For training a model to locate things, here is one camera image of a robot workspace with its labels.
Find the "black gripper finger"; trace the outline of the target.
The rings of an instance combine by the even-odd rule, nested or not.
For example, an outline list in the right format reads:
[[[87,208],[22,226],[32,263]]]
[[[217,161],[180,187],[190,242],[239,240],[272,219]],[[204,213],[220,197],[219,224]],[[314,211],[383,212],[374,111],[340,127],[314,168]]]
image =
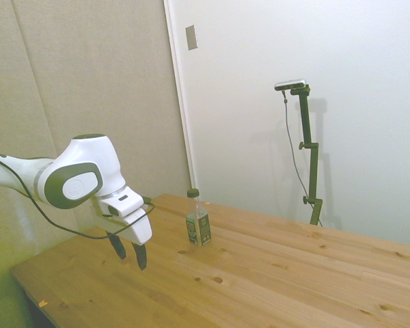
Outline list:
[[[116,254],[118,255],[118,257],[123,260],[126,258],[126,250],[120,240],[120,237],[112,234],[110,232],[107,232],[107,237],[112,245],[112,247],[114,248]]]
[[[146,245],[138,245],[137,243],[132,243],[133,249],[135,251],[136,260],[139,268],[143,271],[147,267],[147,251]]]

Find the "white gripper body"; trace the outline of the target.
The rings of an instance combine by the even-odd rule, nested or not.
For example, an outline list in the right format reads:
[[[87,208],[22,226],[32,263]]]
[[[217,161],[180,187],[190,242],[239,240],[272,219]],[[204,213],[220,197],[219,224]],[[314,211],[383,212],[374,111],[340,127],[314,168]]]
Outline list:
[[[142,204],[142,201],[130,202],[127,199],[92,200],[96,225],[112,234],[128,226],[118,235],[143,245],[152,237],[152,228]]]

